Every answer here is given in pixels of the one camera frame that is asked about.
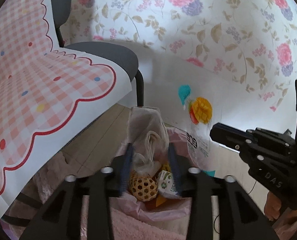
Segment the right hand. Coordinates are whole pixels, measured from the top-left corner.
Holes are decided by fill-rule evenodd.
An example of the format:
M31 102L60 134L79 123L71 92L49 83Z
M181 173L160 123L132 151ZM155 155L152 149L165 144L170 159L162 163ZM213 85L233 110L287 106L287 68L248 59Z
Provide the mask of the right hand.
M283 205L281 200L269 191L264 205L264 214L266 218L270 222L275 221L286 209L287 206Z

